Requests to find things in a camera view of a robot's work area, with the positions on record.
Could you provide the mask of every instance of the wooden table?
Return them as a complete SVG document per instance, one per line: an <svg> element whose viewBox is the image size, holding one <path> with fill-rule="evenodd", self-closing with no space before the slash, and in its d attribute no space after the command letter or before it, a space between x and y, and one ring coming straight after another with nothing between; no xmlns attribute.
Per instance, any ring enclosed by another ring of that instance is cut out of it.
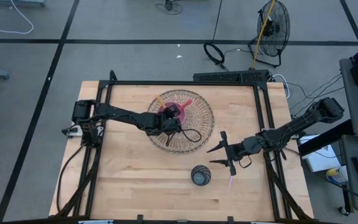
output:
<svg viewBox="0 0 358 224"><path fill-rule="evenodd" d="M95 99L97 86L98 82L83 82L79 99ZM224 221L233 216L235 221L273 221L262 152L251 156L250 167L241 169L237 166L230 192L227 190L229 169L208 162L226 158L224 150L206 153L221 140L220 131L227 132L229 144L260 131L251 86L114 85L110 104L144 112L156 95L173 89L194 91L206 99L215 117L213 135L195 152L170 154L156 148L135 126L108 121L91 218L134 220L138 214L143 214L145 220ZM268 92L275 126L279 127L291 120L282 83L268 83ZM261 91L260 97L265 126L268 127ZM79 145L78 137L68 140L62 165ZM291 141L288 147L298 150L295 141ZM78 186L84 151L69 163L64 173L60 206ZM299 157L289 152L286 155L288 159L283 160L283 170L287 189L305 213L313 217ZM204 187L196 186L190 179L190 172L196 165L205 165L211 170L211 182ZM282 197L277 192L280 214L284 217ZM87 193L84 193L80 214L85 210L86 198ZM51 215L57 213L55 199L56 193Z"/></svg>

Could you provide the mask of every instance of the white cable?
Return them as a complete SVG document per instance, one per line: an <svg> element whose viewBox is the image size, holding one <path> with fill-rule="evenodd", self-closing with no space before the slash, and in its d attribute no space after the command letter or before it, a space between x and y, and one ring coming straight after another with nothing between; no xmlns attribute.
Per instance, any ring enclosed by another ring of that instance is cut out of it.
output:
<svg viewBox="0 0 358 224"><path fill-rule="evenodd" d="M12 5L13 5L13 7L15 7L15 9L17 10L17 12L18 12L20 15L22 15L22 17L23 17L25 20L27 20L27 22L29 22L29 24L31 25L31 30L29 30L29 31L27 31L27 32L0 30L0 32L10 33L10 34L29 34L29 33L34 29L34 25L31 23L31 21L30 21L28 18L26 18L26 16L23 15L23 13L21 13L21 12L17 9L16 5L13 3L13 0L11 0L11 3L12 3Z"/></svg>
<svg viewBox="0 0 358 224"><path fill-rule="evenodd" d="M290 92L290 87L288 86L288 83L287 83L286 79L281 74L276 74L276 75L273 76L273 78L276 77L276 76L280 76L284 80L285 86L287 87L287 93L288 93L287 99L289 99L291 97L291 92Z"/></svg>

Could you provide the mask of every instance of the gray floor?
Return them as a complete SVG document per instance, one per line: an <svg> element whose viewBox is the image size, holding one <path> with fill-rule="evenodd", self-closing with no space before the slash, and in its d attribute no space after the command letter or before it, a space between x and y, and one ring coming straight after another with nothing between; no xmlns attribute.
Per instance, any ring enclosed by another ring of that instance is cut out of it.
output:
<svg viewBox="0 0 358 224"><path fill-rule="evenodd" d="M46 0L46 8L22 6L34 23L29 35L2 34L0 39L59 39L73 0ZM69 39L210 39L213 35L218 0L181 1L177 16L156 11L159 0L80 0L68 34ZM224 1L216 38L249 40L256 34L257 11L266 1ZM358 0L346 0L358 26ZM290 40L357 41L339 0L285 0L291 17ZM0 6L0 29L26 30L29 26L14 10ZM219 45L222 50L244 45ZM57 44L0 44L0 69L11 73L0 80L0 201L9 180ZM348 58L358 46L288 46L283 65L269 68L301 85L307 93L339 74L339 59ZM225 66L246 70L250 54L231 52ZM257 68L267 68L257 64ZM191 80L198 72L221 69L205 56L202 45L94 45L66 44L50 86L22 172L9 204L5 221L47 217L55 190L66 139L60 130L70 124L73 102L83 80L106 79L113 69L120 80ZM343 86L341 80L328 90ZM290 86L291 106L303 99ZM347 109L344 91L330 95ZM308 102L296 106L296 113ZM322 133L332 127L318 124L308 133ZM342 192L322 180L305 174L316 218L327 222L355 223L358 212L344 217L336 208L343 205Z"/></svg>

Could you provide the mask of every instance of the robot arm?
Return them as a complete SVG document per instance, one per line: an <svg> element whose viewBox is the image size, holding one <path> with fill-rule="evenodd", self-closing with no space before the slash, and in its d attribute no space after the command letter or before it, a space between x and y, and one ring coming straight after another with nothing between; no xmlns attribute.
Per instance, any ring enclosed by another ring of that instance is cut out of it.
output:
<svg viewBox="0 0 358 224"><path fill-rule="evenodd" d="M231 175L235 175L236 169L234 168L234 162L241 160L244 156L258 154L261 149L265 152L272 152L274 150L281 151L294 134L301 132L317 122L333 123L343 117L343 112L343 108L334 98L327 97L313 103L299 118L277 129L259 132L255 134L255 136L245 138L238 144L229 145L227 143L226 133L222 131L221 137L223 140L208 152L224 147L227 160L210 162L216 162L230 167Z"/></svg>
<svg viewBox="0 0 358 224"><path fill-rule="evenodd" d="M83 135L82 146L97 146L100 132L96 124L102 121L115 120L132 124L144 131L148 136L159 136L162 133L167 135L179 133L181 124L175 115L180 111L172 111L176 108L167 108L161 113L136 113L111 106L107 103L98 103L95 100L80 100L75 102L71 120L79 125Z"/></svg>

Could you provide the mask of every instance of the fan guard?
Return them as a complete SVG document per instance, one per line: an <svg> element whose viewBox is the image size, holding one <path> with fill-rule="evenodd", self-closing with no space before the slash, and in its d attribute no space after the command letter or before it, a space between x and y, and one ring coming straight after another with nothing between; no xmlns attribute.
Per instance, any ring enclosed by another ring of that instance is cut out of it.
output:
<svg viewBox="0 0 358 224"><path fill-rule="evenodd" d="M269 1L258 12L258 35L269 12L272 1ZM271 57L278 56L287 46L290 38L290 16L283 3L275 1L273 9L269 15L262 38L260 40L260 50Z"/></svg>

